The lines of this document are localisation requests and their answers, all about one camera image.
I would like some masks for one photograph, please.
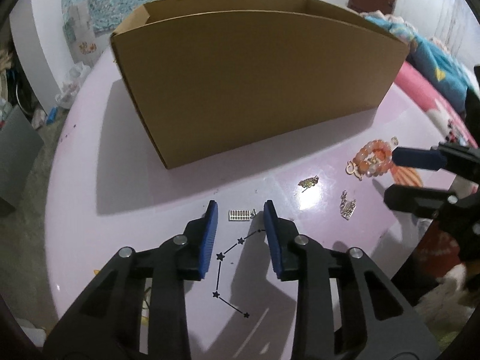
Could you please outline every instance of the cardboard box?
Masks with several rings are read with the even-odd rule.
[[[111,44],[167,168],[377,107],[409,52],[319,0],[154,1]]]

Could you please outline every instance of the jewelry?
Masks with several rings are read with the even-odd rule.
[[[398,144],[398,139],[393,137],[392,144],[395,145],[395,143]],[[388,142],[376,139],[368,142],[353,160],[347,162],[345,171],[362,180],[363,176],[381,176],[393,165],[392,146]]]
[[[318,176],[306,178],[298,183],[299,186],[304,187],[305,189],[302,192],[305,192],[308,188],[311,188],[318,183]]]
[[[350,217],[352,216],[355,207],[357,206],[357,200],[354,199],[351,202],[347,200],[347,191],[342,192],[341,196],[341,203],[340,203],[340,214],[342,217],[344,217],[346,220],[350,220]]]
[[[229,221],[238,222],[238,221],[249,221],[250,219],[255,218],[257,212],[253,210],[230,210],[229,211]]]

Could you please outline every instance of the round table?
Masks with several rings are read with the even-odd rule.
[[[162,165],[107,49],[70,110],[58,143],[46,202],[46,260],[59,316],[123,246],[152,249],[182,233],[205,213],[209,200],[219,209],[217,237],[205,280],[186,285],[193,360],[289,359],[297,283],[273,273],[261,211],[274,202],[282,218],[325,248],[362,248],[388,275],[419,241],[409,214],[391,212],[383,191],[389,173],[359,181],[345,172],[347,161],[373,139],[396,136],[402,146],[429,148],[443,136],[395,84],[378,109],[286,133],[167,170]],[[419,171],[426,187],[449,188],[454,176]],[[318,176],[303,191],[299,181]],[[356,199],[349,221],[340,215],[340,196]],[[229,210],[260,214],[229,222]],[[218,292],[237,307],[212,296],[216,254],[225,252]],[[332,283],[335,324],[338,294]]]

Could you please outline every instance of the pink bedding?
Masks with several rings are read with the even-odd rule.
[[[450,103],[411,64],[404,62],[394,82],[427,114],[446,139],[478,147]]]

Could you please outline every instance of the teal cloth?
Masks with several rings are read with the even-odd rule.
[[[372,16],[366,19],[409,43],[407,61],[447,99],[459,115],[465,111],[467,88],[473,90],[473,85],[455,58],[404,24]]]

